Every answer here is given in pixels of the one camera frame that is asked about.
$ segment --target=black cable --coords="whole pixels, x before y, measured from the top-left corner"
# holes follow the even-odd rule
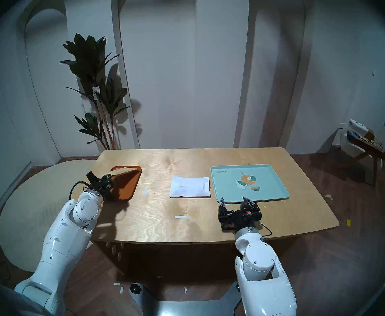
[[[72,186],[71,191],[69,192],[69,200],[71,200],[72,191],[74,190],[75,186],[76,186],[77,184],[80,184],[80,183],[83,183],[83,184],[85,184],[85,185],[88,186],[88,187],[90,186],[87,182],[84,182],[84,181],[78,181],[78,182],[76,182],[76,183]]]
[[[77,316],[77,314],[74,313],[71,309],[66,308],[65,310],[66,310],[66,311],[70,311],[70,312],[73,313],[75,316]]]
[[[2,267],[2,264],[5,265],[6,271],[8,272],[8,278],[3,280],[5,282],[5,281],[8,281],[11,278],[11,273],[9,272],[8,265],[6,264],[6,262],[4,260],[0,263],[0,268]]]
[[[270,232],[270,234],[266,234],[266,235],[264,235],[264,236],[262,236],[262,237],[268,237],[268,236],[271,236],[272,234],[273,234],[273,232],[271,232],[271,230],[267,227],[267,226],[265,226],[264,224],[262,224],[260,221],[256,221],[258,224],[260,224],[261,226],[264,226],[267,230],[269,230],[269,232]]]

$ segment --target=tag on plant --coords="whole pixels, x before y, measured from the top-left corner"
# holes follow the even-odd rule
[[[100,87],[99,87],[99,86],[93,87],[93,99],[94,99],[95,101],[97,101],[97,100],[99,99],[99,98],[97,98],[96,93],[99,93],[99,94],[100,94]]]

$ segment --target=wooden table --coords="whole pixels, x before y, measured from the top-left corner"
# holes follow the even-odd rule
[[[273,232],[266,239],[297,236],[339,225],[324,198],[283,148],[105,150],[92,167],[94,174],[105,174],[117,165],[139,165],[143,173],[130,201],[103,203],[92,240],[106,241],[107,247],[110,242],[232,242],[234,233],[222,232],[217,218],[218,203],[210,167],[265,163],[274,168],[290,194],[289,199],[258,203],[263,215],[261,222]],[[170,198],[175,175],[209,177],[211,198]],[[227,208],[239,209],[239,204],[229,204]],[[175,219],[177,215],[186,215],[186,218]],[[260,232],[268,233],[262,227]]]

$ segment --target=table leg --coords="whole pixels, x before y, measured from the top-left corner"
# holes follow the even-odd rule
[[[127,275],[130,262],[130,248],[121,242],[93,241],[109,261],[123,274]]]

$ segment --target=plant stem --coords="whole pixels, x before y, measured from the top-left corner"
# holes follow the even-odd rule
[[[97,107],[97,113],[99,114],[99,124],[100,124],[100,121],[102,121],[102,115],[100,114],[100,109],[99,109],[99,107]],[[108,140],[107,140],[107,138],[106,138],[106,134],[105,134],[104,131],[103,131],[103,137],[105,138],[106,145],[104,145],[102,139],[100,139],[100,142],[102,143],[103,147],[105,147],[105,149],[110,149],[110,148],[109,148],[109,143],[108,143]]]
[[[115,149],[115,129],[113,126],[113,118],[114,118],[114,115],[111,116],[111,127],[112,127],[112,137],[113,137],[113,143],[114,143],[114,149]]]
[[[112,135],[111,135],[111,132],[110,132],[110,130],[109,130],[108,122],[107,122],[107,120],[106,120],[106,113],[105,113],[105,109],[103,108],[102,102],[100,102],[100,106],[102,107],[102,111],[103,111],[103,119],[105,120],[106,130],[107,130],[108,135],[109,135],[109,140],[110,140],[110,142],[111,142],[112,149],[115,149],[115,143],[114,143],[114,141],[113,141],[113,139],[112,139]]]

